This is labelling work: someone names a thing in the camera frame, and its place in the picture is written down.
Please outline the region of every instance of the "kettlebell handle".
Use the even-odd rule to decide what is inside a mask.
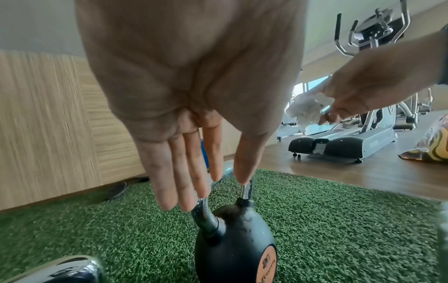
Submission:
[[[214,186],[223,180],[230,179],[232,177],[233,167],[227,168],[219,181],[210,181],[212,191]],[[249,184],[241,185],[240,198],[244,200],[252,199],[252,179],[249,181]],[[217,231],[219,222],[210,210],[208,198],[199,199],[197,201],[195,208],[191,211],[191,216],[205,237],[211,237]]]

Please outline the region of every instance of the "orange label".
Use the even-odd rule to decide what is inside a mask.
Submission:
[[[272,283],[277,268],[277,252],[269,246],[263,253],[257,271],[257,283]]]

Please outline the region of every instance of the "wooden floor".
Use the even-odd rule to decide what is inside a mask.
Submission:
[[[288,151],[287,137],[265,149],[260,168],[305,175],[420,197],[448,200],[448,164],[402,160],[398,154],[412,149],[432,122],[448,111],[421,116],[418,128],[399,132],[398,141],[366,158],[362,164],[302,155],[300,161]]]

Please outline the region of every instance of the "black handle grip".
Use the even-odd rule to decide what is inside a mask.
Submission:
[[[357,25],[358,25],[358,20],[356,20],[356,21],[353,23],[353,26],[351,27],[351,31],[355,31]]]
[[[335,41],[339,40],[339,33],[341,32],[341,18],[342,18],[342,14],[337,14],[336,30],[335,30]]]

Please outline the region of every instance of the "yellow and black bag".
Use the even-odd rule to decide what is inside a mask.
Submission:
[[[410,160],[448,162],[448,115],[435,121],[414,149],[399,156]]]

